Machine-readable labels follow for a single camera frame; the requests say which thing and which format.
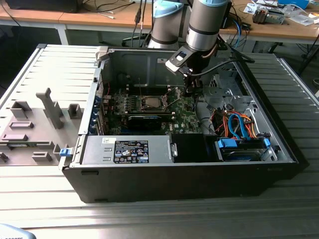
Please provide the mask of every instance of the motherboard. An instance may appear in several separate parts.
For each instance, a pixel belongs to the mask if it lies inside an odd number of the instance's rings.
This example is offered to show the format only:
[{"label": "motherboard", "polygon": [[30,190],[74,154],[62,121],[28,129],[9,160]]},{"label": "motherboard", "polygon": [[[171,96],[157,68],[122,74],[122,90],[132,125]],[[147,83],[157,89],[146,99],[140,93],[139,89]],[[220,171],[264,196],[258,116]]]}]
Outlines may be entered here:
[{"label": "motherboard", "polygon": [[109,135],[201,133],[193,98],[179,87],[118,89],[104,99]]}]

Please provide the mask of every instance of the blue object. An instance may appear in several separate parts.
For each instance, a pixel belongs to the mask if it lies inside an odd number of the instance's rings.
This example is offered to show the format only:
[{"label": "blue object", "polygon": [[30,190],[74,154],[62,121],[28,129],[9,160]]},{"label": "blue object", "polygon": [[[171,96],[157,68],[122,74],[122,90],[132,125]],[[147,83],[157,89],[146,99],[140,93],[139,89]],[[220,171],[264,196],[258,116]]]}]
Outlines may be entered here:
[{"label": "blue object", "polygon": [[228,128],[229,128],[229,131],[237,138],[237,139],[240,139],[239,135],[236,134],[234,131],[233,131],[233,128],[231,126],[231,121],[234,117],[237,117],[239,119],[239,123],[240,123],[240,129],[241,129],[241,133],[243,134],[243,137],[246,138],[247,140],[250,140],[251,138],[249,137],[248,133],[246,132],[245,130],[245,127],[244,127],[244,120],[240,117],[240,115],[238,114],[232,114],[229,119],[228,119]]},{"label": "blue object", "polygon": [[270,146],[270,141],[269,141],[269,139],[264,139],[264,144],[265,144],[265,146],[268,148],[269,146]]},{"label": "blue object", "polygon": [[16,228],[8,224],[0,224],[0,238],[3,239],[36,239],[35,235],[21,228]]},{"label": "blue object", "polygon": [[278,0],[278,3],[282,5],[294,4],[301,7],[302,9],[306,9],[309,0]]},{"label": "blue object", "polygon": [[183,8],[183,4],[180,2],[172,2],[165,0],[158,0],[154,3],[154,18],[160,18],[164,16],[168,16],[177,12],[178,10]]},{"label": "blue object", "polygon": [[233,138],[222,138],[218,141],[219,148],[236,148],[237,143]]},{"label": "blue object", "polygon": [[206,6],[223,6],[228,3],[228,0],[199,0],[202,4]]},{"label": "blue object", "polygon": [[63,148],[60,150],[60,156],[61,157],[70,157],[72,153],[71,148]]},{"label": "blue object", "polygon": [[239,43],[239,39],[240,39],[240,35],[241,35],[241,29],[240,29],[239,24],[234,19],[232,19],[232,20],[237,25],[237,29],[238,29],[238,39],[237,39],[236,46],[235,46],[235,48],[237,48],[238,43]]}]

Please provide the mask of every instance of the table leg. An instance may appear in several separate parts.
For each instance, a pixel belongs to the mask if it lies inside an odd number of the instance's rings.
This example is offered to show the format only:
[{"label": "table leg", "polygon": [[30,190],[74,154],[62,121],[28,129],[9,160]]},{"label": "table leg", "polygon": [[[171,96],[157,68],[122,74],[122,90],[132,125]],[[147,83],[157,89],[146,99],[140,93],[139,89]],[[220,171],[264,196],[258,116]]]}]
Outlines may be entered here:
[{"label": "table leg", "polygon": [[68,37],[67,37],[67,29],[65,24],[56,24],[55,29],[57,29],[59,33],[59,37],[62,45],[69,45]]}]

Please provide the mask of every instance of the electronic equipment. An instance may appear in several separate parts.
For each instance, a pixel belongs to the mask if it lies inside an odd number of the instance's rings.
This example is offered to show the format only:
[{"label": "electronic equipment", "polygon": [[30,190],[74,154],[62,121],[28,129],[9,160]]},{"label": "electronic equipment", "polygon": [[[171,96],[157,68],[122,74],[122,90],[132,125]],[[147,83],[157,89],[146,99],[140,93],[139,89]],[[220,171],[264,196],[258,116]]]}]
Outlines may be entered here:
[{"label": "electronic equipment", "polygon": [[76,13],[83,0],[5,0],[11,9],[35,9]]},{"label": "electronic equipment", "polygon": [[182,76],[163,64],[172,51],[103,52],[77,143],[60,154],[82,201],[258,195],[308,165],[265,93],[252,90],[254,64],[230,63],[182,97]]}]

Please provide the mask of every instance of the blue latch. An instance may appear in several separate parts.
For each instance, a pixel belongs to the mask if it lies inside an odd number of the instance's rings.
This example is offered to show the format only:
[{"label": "blue latch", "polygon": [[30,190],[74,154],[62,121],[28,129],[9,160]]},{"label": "blue latch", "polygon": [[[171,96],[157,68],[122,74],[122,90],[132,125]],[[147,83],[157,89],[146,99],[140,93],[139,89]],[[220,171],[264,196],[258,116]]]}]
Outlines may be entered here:
[{"label": "blue latch", "polygon": [[72,149],[71,148],[63,148],[60,150],[61,157],[71,157],[72,156]]},{"label": "blue latch", "polygon": [[219,148],[237,148],[236,140],[233,138],[222,138],[218,141]]},{"label": "blue latch", "polygon": [[270,146],[270,141],[269,141],[269,139],[264,139],[264,144],[265,144],[265,146],[268,148],[269,146]]}]

